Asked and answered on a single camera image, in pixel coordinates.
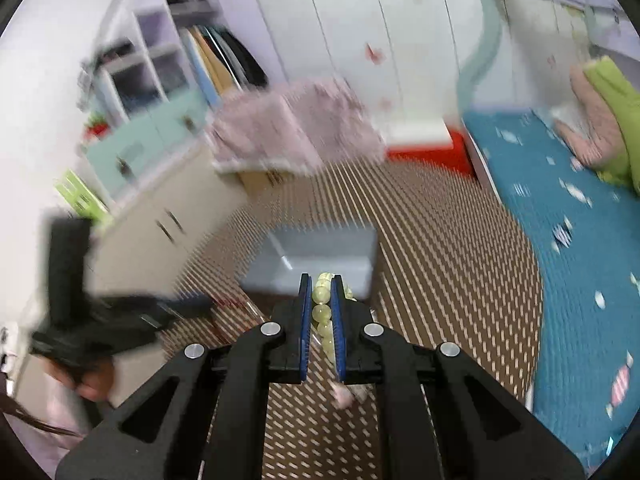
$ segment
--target metal bolt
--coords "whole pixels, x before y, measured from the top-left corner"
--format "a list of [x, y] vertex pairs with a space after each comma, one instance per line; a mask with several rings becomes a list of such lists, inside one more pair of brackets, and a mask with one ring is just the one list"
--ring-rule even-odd
[[192, 343], [184, 349], [184, 354], [189, 359], [197, 359], [204, 354], [204, 346], [198, 343]]
[[384, 327], [378, 323], [369, 323], [364, 327], [364, 333], [371, 337], [378, 337], [385, 331]]
[[455, 343], [442, 343], [440, 345], [440, 351], [447, 357], [455, 357], [460, 353], [460, 347]]
[[270, 321], [260, 327], [260, 332], [262, 332], [264, 335], [276, 335], [278, 332], [280, 332], [280, 325], [274, 323], [273, 321]]

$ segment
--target blue bed sheet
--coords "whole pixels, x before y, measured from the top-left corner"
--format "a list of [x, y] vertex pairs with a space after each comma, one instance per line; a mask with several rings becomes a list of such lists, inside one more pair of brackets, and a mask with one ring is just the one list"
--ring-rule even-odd
[[640, 405], [640, 200], [576, 164], [532, 112], [464, 121], [543, 277], [534, 414], [591, 470]]

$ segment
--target brown striped mat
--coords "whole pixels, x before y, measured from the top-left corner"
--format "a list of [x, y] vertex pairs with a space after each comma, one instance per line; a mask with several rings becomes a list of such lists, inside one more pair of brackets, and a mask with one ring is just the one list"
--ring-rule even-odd
[[[338, 164], [270, 189], [238, 210], [187, 265], [180, 290], [221, 304], [215, 319], [164, 334], [168, 354], [233, 342], [260, 322], [236, 276], [280, 225], [373, 224], [371, 306], [409, 341], [455, 341], [517, 398], [538, 357], [542, 282], [526, 236], [494, 195], [447, 170], [411, 162]], [[332, 406], [330, 363], [312, 349], [309, 380], [270, 389], [263, 478], [380, 478], [374, 399]]]

